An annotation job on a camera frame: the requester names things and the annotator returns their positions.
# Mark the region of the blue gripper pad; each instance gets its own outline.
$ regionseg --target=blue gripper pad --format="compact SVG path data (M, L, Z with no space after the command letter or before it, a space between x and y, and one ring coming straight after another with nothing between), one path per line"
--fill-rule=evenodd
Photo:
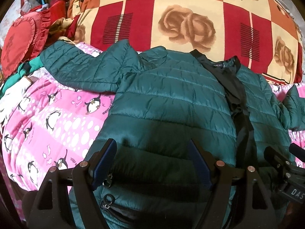
M203 155L200 153L204 153L203 149L198 149L200 146L196 146L195 143L190 140L188 143L188 153L189 157L193 162L193 165L196 169L197 175L201 181L201 183L206 186L208 189L213 187L213 183L211 180L211 171L209 168L208 163L204 160Z
M91 187L96 190L103 185L116 154L117 146L114 139L108 139L99 152L95 152L89 160L89 175L93 178Z

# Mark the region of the orange patterned fabric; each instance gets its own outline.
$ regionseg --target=orange patterned fabric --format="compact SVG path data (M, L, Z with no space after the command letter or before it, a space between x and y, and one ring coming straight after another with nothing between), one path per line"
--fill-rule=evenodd
M213 61L237 55L273 84L302 79L301 35L275 0L71 0L74 42L104 51L129 39L137 51L162 45Z

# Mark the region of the white polka dot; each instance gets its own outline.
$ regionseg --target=white polka dot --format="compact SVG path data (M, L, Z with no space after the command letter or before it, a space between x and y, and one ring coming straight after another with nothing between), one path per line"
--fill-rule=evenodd
M58 138L61 132L61 127L56 130L55 137Z
M88 149L84 149L83 152L82 152L82 154L81 154L82 157L85 158L86 155L87 155L87 153L88 153Z
M65 127L64 127L65 131L69 131L71 126L72 126L72 122L71 121L67 121L65 123Z
M88 123L87 129L90 129L92 126L93 126L93 121L90 121L90 122Z
M86 131L86 132L83 134L83 136L81 137L81 140L80 140L81 144L82 144L82 145L87 144L89 138L90 138L90 133Z
M91 145L93 144L93 142L94 142L94 139L90 139L90 141L89 141L89 146L91 147Z
M80 122L81 122L81 119L80 119L80 118L77 118L77 119L73 122L72 128L73 128L74 130L77 129L78 126L79 126L79 124L80 124Z
M73 139L71 141L71 146L75 147L77 145L77 143L78 143L78 140L79 140L79 135L77 133L77 134L74 135L74 137L73 137Z

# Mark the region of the jacket pocket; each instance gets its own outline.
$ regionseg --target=jacket pocket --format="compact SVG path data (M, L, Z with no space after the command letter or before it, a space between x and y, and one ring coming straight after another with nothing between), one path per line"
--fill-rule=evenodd
M181 216L166 216L165 214L137 211L115 204L112 194L104 195L100 208L109 216L117 219L130 228L141 229L191 229L192 222Z

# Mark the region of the green fabric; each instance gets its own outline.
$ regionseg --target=green fabric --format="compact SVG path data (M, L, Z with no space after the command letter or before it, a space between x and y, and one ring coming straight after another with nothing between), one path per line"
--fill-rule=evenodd
M29 65L30 65L30 71L28 73L23 69L24 63L22 63L18 66L17 72L15 74L11 75L5 81L3 87L0 91L0 99L4 96L6 90L8 88L12 87L15 83L17 83L23 76L29 75L29 74L33 73L34 71L40 69L43 66L42 62L40 60L40 56L32 59L29 62Z
M148 213L179 215L195 225L209 192L199 185L188 160L188 141L198 141L216 159L231 166L236 163L235 126L224 88L215 77L189 53L156 47L138 55L126 40L96 58L58 41L41 53L41 60L63 85L116 92L109 116L85 158L99 151L108 138L116 140L118 151L111 167L115 181L110 189L95 191L97 201L110 193L116 198L115 204ZM265 161L263 152L272 146L294 160L288 150L291 140L287 129L305 128L304 99L292 87L279 102L263 76L243 65L237 77L247 94L260 175L272 191L280 220L287 201L275 193L276 171ZM123 185L122 180L134 186ZM158 186L150 193L143 192L145 188L137 191L145 184ZM175 187L176 193L166 193ZM76 204L73 191L70 198ZM77 206L73 206L73 213L77 226L83 228ZM110 228L128 228L104 211L103 215Z

